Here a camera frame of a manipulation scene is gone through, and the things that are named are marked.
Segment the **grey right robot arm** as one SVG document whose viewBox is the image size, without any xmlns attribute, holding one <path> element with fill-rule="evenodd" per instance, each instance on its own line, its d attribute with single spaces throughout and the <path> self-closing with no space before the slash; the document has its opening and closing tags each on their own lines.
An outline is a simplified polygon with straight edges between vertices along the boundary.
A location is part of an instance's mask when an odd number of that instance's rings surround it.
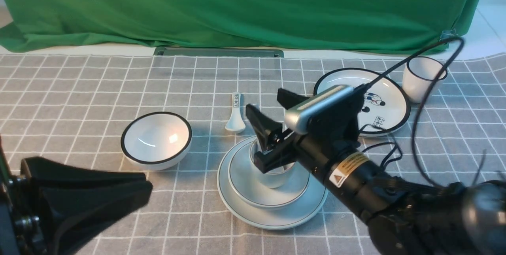
<svg viewBox="0 0 506 255">
<path fill-rule="evenodd" d="M 297 162 L 368 228 L 382 255 L 504 255 L 505 181 L 423 185 L 391 176 L 358 150 L 358 114 L 368 85 L 339 85 L 311 98 L 285 89 L 278 102 L 296 113 L 283 130 L 254 105 L 245 108 L 261 145 L 262 173 Z"/>
</svg>

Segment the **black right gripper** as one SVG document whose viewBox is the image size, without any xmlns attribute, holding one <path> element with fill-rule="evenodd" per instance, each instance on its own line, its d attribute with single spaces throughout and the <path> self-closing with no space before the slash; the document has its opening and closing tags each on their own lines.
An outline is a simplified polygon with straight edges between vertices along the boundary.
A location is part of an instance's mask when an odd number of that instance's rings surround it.
<svg viewBox="0 0 506 255">
<path fill-rule="evenodd" d="M 279 88 L 277 102 L 286 110 L 305 102 L 309 97 Z M 258 151 L 254 154 L 255 166 L 262 173 L 299 162 L 312 174 L 327 174 L 330 169 L 359 147 L 359 125 L 342 131 L 323 134 L 299 135 L 291 129 L 263 114 L 255 105 L 245 107 L 258 139 Z"/>
</svg>

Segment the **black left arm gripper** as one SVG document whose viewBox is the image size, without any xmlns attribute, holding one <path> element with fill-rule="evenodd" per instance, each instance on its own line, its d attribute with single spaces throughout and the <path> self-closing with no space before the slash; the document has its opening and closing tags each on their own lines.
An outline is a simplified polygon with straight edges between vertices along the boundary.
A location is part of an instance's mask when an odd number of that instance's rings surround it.
<svg viewBox="0 0 506 255">
<path fill-rule="evenodd" d="M 2 255 L 74 255 L 101 232 L 145 206 L 153 185 L 142 172 L 107 172 L 44 157 L 21 161 L 18 194 L 0 149 Z"/>
</svg>

